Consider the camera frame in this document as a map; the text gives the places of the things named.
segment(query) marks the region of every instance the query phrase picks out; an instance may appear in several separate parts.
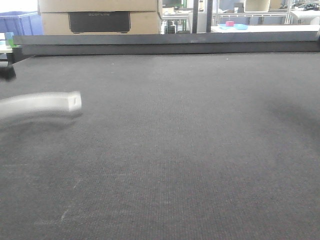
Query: vertical pole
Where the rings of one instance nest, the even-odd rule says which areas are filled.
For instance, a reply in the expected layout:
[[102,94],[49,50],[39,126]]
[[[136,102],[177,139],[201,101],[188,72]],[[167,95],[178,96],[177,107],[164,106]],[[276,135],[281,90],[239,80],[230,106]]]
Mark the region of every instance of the vertical pole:
[[207,8],[206,8],[206,32],[211,33],[211,25],[212,25],[212,8],[214,0],[207,0]]
[[198,29],[199,0],[193,0],[192,33],[196,34]]
[[214,17],[214,21],[215,21],[215,26],[217,26],[218,24],[220,24],[220,15],[219,15],[219,8],[220,8],[220,0],[217,0],[217,6],[215,9],[215,17]]

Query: white curved tube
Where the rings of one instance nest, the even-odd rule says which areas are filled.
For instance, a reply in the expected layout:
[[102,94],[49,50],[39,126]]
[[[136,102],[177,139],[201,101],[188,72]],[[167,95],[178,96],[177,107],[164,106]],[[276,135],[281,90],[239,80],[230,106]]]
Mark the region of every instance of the white curved tube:
[[0,100],[0,119],[37,112],[76,112],[82,107],[81,94],[74,92],[43,92]]

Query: dark gray fabric surface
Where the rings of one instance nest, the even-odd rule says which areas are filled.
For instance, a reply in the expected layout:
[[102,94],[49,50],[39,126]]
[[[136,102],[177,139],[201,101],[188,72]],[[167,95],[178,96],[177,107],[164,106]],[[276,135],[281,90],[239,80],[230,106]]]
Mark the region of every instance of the dark gray fabric surface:
[[82,116],[0,122],[2,240],[316,240],[320,53],[39,57],[0,97]]

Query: metal frame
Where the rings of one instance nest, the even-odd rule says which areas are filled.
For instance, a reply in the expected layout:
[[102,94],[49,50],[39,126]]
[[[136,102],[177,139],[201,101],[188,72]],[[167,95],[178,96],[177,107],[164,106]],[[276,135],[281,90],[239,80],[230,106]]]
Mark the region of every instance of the metal frame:
[[14,36],[25,55],[320,52],[317,31]]
[[188,19],[188,15],[179,14],[179,15],[164,15],[162,20],[180,20],[180,19]]
[[253,18],[253,17],[284,17],[285,22],[287,24],[287,18],[288,14],[286,12],[266,12],[266,13],[220,13],[219,14],[219,23],[221,23],[222,18],[239,18],[239,17],[247,17],[247,18]]

